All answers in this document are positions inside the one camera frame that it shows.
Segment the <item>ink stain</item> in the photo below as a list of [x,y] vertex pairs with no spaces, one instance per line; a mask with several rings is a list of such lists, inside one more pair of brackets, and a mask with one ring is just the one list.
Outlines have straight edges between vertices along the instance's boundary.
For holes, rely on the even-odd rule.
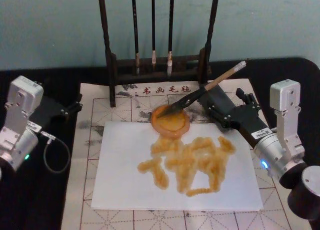
[[96,145],[96,144],[101,144],[102,143],[102,139],[100,139],[100,140],[87,140],[86,142],[85,142],[85,145],[86,146],[94,146],[94,145]]
[[77,125],[76,128],[77,129],[89,129],[91,126],[91,121],[90,120],[84,120],[84,121],[80,121]]
[[125,97],[132,97],[132,95],[130,95],[128,92],[123,92],[123,91],[120,91],[116,95],[121,95],[121,96],[125,96]]
[[122,87],[124,88],[125,91],[128,89],[137,89],[138,87],[135,84],[123,84]]
[[194,109],[194,108],[189,107],[186,110],[187,110],[187,112],[189,112],[191,114],[198,115],[201,117],[207,117],[206,113],[203,109],[200,110],[200,109]]
[[101,137],[104,135],[104,126],[93,126],[92,129],[95,130]]
[[195,121],[195,120],[197,120],[197,115],[196,115],[196,114],[192,114],[192,115],[190,116],[190,122],[193,122],[193,121]]
[[135,107],[136,107],[137,109],[140,109],[141,106],[140,106],[139,101],[137,101],[136,99],[134,99],[134,100],[135,100]]
[[145,118],[145,119],[148,119],[148,121],[150,121],[151,112],[145,113],[145,112],[143,112],[143,111],[140,111],[139,116],[140,116],[141,118]]

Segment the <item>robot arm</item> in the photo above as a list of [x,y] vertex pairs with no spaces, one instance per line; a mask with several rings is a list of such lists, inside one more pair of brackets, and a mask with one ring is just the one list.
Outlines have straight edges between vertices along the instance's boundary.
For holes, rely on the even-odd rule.
[[[55,136],[42,131],[54,119],[63,121],[82,109],[79,98],[67,108],[55,102],[53,99],[44,96],[44,89],[41,85],[19,76],[11,82],[6,108],[4,126],[0,130],[0,180],[8,173],[16,172],[30,152],[38,144],[38,135],[48,138],[44,151],[44,164],[53,173],[63,172],[70,162],[70,152],[67,145]],[[60,170],[52,170],[46,160],[48,145],[53,141],[59,141],[68,153],[66,166]]]
[[27,126],[36,127],[29,117],[39,107],[43,93],[40,85],[23,76],[11,83],[5,105],[6,119],[0,131],[1,165],[10,165],[16,171],[38,144],[37,136]]
[[313,229],[320,229],[320,167],[308,167],[303,161],[305,149],[297,134],[300,84],[284,80],[271,86],[270,106],[277,116],[273,130],[259,118],[260,107],[253,94],[238,89],[236,95],[244,105],[236,107],[220,88],[199,101],[223,131],[234,128],[242,134],[268,174],[292,189],[287,200],[290,209],[309,220]]

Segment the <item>black table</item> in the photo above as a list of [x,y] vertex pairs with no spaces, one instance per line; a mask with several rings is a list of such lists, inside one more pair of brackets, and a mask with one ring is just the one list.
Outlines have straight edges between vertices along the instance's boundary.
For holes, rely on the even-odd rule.
[[[218,77],[239,61],[210,63],[210,78]],[[43,83],[45,94],[62,103],[71,104],[80,92],[81,83],[106,84],[105,67],[57,68],[0,71],[0,126],[5,117],[4,104],[12,80],[24,75]],[[275,58],[248,60],[247,67],[232,78],[248,78],[270,127],[276,126],[276,115],[269,106],[271,84],[292,79],[301,83],[302,111],[299,115],[298,134],[305,148],[304,160],[309,165],[320,164],[320,70],[303,58]],[[76,116],[65,124],[53,123],[49,131],[64,140],[72,149]],[[69,169],[61,175],[49,173],[42,159],[45,140],[40,140],[30,158],[14,178],[0,182],[0,229],[58,230],[60,229]],[[53,156],[57,164],[65,161],[57,149]]]

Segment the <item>black cable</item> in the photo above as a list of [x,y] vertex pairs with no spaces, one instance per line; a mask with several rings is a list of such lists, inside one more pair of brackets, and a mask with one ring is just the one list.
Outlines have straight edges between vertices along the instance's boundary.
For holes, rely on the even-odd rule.
[[67,152],[67,154],[68,154],[68,160],[67,160],[65,166],[64,166],[61,170],[56,171],[56,170],[53,170],[53,169],[48,165],[48,163],[47,163],[47,158],[46,158],[47,150],[48,150],[48,146],[50,145],[52,139],[49,139],[49,140],[48,140],[48,142],[47,142],[47,144],[46,144],[46,146],[45,146],[45,148],[44,148],[43,161],[44,161],[44,165],[46,166],[46,168],[47,168],[50,172],[52,172],[52,173],[54,173],[54,174],[61,174],[61,173],[64,172],[64,171],[67,169],[67,167],[69,166],[69,163],[70,163],[70,160],[71,160],[70,149],[69,149],[69,147],[64,143],[64,141],[62,141],[61,139],[55,138],[55,140],[57,140],[58,142],[60,142],[60,143],[64,146],[64,148],[66,149],[66,152]]

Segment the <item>sticker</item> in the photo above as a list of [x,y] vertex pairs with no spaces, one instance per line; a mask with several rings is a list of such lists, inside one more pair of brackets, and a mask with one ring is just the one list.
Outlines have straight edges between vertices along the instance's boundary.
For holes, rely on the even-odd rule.
[[251,135],[255,138],[255,139],[260,139],[268,134],[272,134],[272,131],[270,130],[270,128],[264,128],[261,129],[259,131],[256,131],[254,133],[252,133]]
[[19,80],[21,80],[22,82],[26,83],[27,85],[33,86],[33,87],[38,87],[39,85],[35,82],[33,82],[32,80],[29,80],[27,78],[25,78],[24,76],[20,76]]
[[40,132],[40,130],[42,128],[40,125],[38,125],[34,122],[31,122],[30,120],[28,120],[27,127],[36,133]]

